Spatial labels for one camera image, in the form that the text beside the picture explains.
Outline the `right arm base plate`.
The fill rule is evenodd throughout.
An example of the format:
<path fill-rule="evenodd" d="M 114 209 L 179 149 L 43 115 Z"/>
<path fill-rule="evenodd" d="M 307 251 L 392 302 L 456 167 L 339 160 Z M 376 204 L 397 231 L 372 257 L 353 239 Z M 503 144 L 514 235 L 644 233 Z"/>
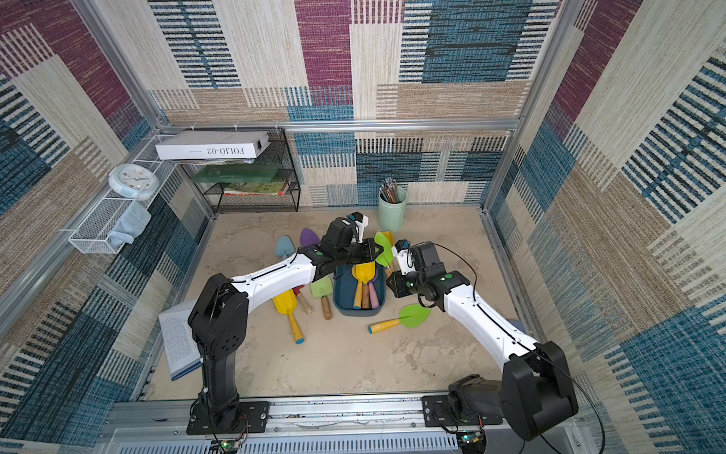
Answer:
<path fill-rule="evenodd" d="M 428 428 L 496 426 L 504 422 L 501 415 L 468 409 L 459 399 L 450 395 L 424 395 L 421 404 Z"/>

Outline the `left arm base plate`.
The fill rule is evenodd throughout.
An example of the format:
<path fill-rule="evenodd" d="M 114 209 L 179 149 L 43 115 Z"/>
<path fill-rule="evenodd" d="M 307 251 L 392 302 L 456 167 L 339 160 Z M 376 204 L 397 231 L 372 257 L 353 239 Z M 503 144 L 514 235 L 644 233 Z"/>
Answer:
<path fill-rule="evenodd" d="M 219 436 L 232 433 L 264 433 L 269 412 L 270 401 L 239 401 L 214 412 L 198 398 L 190 408 L 186 434 Z"/>

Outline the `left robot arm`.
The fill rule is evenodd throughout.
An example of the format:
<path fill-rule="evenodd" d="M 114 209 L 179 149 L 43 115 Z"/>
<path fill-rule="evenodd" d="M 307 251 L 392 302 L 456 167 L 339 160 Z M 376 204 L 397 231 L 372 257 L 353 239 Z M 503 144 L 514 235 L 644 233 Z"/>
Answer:
<path fill-rule="evenodd" d="M 320 242 L 264 270 L 228 278 L 210 277 L 188 317 L 202 360 L 202 390 L 190 407 L 189 435 L 243 431 L 251 416 L 236 389 L 236 350 L 244 342 L 249 315 L 286 291 L 307 286 L 343 265 L 375 261 L 383 248 L 365 238 L 369 219 L 354 212 L 329 224 Z"/>

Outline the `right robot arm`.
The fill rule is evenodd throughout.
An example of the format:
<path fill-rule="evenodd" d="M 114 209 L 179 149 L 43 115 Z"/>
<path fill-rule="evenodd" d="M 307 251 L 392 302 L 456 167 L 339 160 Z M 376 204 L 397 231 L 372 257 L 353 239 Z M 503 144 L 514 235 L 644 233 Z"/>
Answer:
<path fill-rule="evenodd" d="M 529 442 L 579 412 L 563 350 L 555 342 L 538 342 L 497 313 L 467 277 L 446 270 L 436 244 L 401 240 L 382 255 L 392 263 L 387 285 L 396 297 L 414 295 L 423 308 L 438 308 L 458 321 L 501 371 L 498 386 L 478 375 L 452 383 L 447 395 L 451 419 L 483 424 L 488 416 L 501 418 Z"/>

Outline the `yellow shovel wooden handle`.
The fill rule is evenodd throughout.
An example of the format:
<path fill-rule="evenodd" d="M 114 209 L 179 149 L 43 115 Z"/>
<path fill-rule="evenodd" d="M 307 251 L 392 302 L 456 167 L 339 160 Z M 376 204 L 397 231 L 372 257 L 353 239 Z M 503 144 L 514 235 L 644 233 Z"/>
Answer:
<path fill-rule="evenodd" d="M 364 284 L 362 286 L 361 309 L 369 310 L 370 308 L 371 308 L 371 300 L 370 300 L 369 285 Z"/>

